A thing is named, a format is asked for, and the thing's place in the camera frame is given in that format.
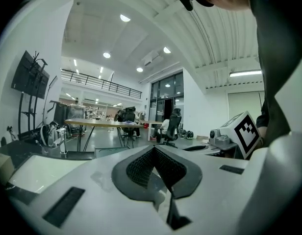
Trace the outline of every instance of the black office chair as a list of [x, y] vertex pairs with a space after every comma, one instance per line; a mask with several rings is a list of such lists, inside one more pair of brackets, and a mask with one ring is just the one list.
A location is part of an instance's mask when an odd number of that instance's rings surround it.
[[176, 139], [178, 139], [178, 135], [175, 134], [175, 130], [178, 128], [180, 121], [181, 121], [180, 108], [176, 108], [173, 110], [173, 113], [170, 116], [169, 127], [167, 129], [166, 135], [164, 135], [164, 141], [166, 142], [161, 144], [177, 148], [174, 143], [170, 143], [169, 141], [175, 141]]
[[[126, 113], [124, 115], [124, 121], [131, 121], [131, 122], [134, 122], [135, 121], [135, 117], [136, 117], [136, 114], [135, 113]], [[133, 128], [122, 128], [123, 132], [124, 132], [124, 135], [122, 135], [122, 138], [123, 138], [123, 141], [125, 143], [125, 138], [128, 138], [127, 139], [127, 145], [128, 146], [128, 142], [129, 142], [129, 139], [131, 139], [131, 143], [132, 143], [132, 148], [133, 148]]]

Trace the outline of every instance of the ceiling vent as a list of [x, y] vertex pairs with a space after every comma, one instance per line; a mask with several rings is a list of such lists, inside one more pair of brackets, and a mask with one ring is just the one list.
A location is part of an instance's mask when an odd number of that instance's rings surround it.
[[163, 57], [159, 55], [159, 53], [155, 50], [151, 51], [148, 55], [146, 55], [142, 61], [145, 67], [152, 68], [164, 60]]

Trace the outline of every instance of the wooden table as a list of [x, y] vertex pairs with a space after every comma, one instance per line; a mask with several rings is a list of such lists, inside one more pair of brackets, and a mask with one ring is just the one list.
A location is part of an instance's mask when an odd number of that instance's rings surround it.
[[157, 121], [144, 121], [144, 120], [140, 120], [139, 122], [149, 124], [148, 141], [150, 141], [150, 136], [151, 136], [151, 125], [152, 124], [162, 124], [163, 123], [163, 122], [157, 122]]
[[81, 131], [82, 131], [82, 126], [83, 125], [93, 127], [91, 132], [90, 132], [90, 135], [88, 137], [88, 140], [87, 140], [87, 142], [84, 146], [83, 151], [86, 151], [86, 148], [87, 148], [87, 145], [89, 143], [91, 134], [92, 134], [95, 127], [116, 127], [118, 137], [119, 137], [120, 142], [121, 142], [121, 147], [123, 145], [122, 145], [122, 138], [121, 138], [119, 128], [143, 128], [143, 125], [139, 125], [139, 124], [129, 124], [129, 123], [122, 123], [122, 122], [115, 122], [115, 121], [103, 121], [103, 120], [84, 119], [84, 118], [72, 118], [72, 119], [67, 119], [64, 122], [67, 123], [67, 124], [78, 124], [78, 125], [80, 125], [78, 143], [77, 143], [77, 151], [80, 151], [80, 147], [81, 147]]

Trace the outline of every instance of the black screen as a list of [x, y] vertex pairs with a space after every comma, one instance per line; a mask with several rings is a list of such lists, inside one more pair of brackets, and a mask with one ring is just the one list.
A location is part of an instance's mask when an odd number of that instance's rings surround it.
[[42, 68], [38, 63], [34, 66], [32, 64], [33, 57], [25, 51], [16, 69], [11, 88], [36, 96], [40, 86], [38, 97], [44, 99], [50, 76], [45, 71], [40, 74]]

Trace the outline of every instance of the balcony railing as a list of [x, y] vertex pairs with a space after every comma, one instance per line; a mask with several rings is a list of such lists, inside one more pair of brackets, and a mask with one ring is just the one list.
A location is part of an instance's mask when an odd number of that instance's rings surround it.
[[61, 72], [62, 72], [62, 80], [64, 81], [75, 82], [78, 84], [93, 86], [102, 90], [107, 90], [118, 94], [123, 94], [135, 98], [141, 98], [142, 92], [128, 88], [123, 85], [115, 84], [103, 79], [98, 79], [94, 76], [77, 73], [71, 70], [62, 69]]

